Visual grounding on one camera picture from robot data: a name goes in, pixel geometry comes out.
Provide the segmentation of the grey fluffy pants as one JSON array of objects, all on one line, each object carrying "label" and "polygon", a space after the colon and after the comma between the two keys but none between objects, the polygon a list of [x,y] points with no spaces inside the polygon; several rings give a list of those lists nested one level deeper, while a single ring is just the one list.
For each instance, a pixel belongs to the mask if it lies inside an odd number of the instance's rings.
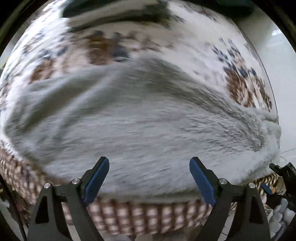
[{"label": "grey fluffy pants", "polygon": [[276,114],[243,107],[153,57],[17,83],[1,121],[16,152],[54,180],[81,177],[107,157],[105,199],[198,197],[192,157],[232,184],[280,162]]}]

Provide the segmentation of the floral bed cover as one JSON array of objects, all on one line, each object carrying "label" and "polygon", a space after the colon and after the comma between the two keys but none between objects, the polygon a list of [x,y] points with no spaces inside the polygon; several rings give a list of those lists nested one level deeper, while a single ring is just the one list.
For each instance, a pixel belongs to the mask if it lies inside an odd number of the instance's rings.
[{"label": "floral bed cover", "polygon": [[[68,14],[71,4],[48,4],[14,46],[1,75],[1,114],[17,83],[28,85],[143,57],[166,61],[243,107],[276,114],[260,63],[226,16],[187,1],[115,1]],[[21,157],[2,129],[1,175],[31,205],[45,183],[69,182],[48,177]],[[252,182],[272,185],[276,180],[270,171]],[[200,226],[210,210],[201,194],[190,200],[141,202],[105,199],[99,192],[89,207],[98,230],[128,236]]]}]

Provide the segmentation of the dark green blanket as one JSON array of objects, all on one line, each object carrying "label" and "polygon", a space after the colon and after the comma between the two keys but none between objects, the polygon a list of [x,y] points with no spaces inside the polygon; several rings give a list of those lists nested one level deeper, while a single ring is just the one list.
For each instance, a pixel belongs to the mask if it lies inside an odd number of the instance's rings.
[{"label": "dark green blanket", "polygon": [[244,18],[252,14],[255,4],[250,0],[218,0],[218,11],[230,18]]}]

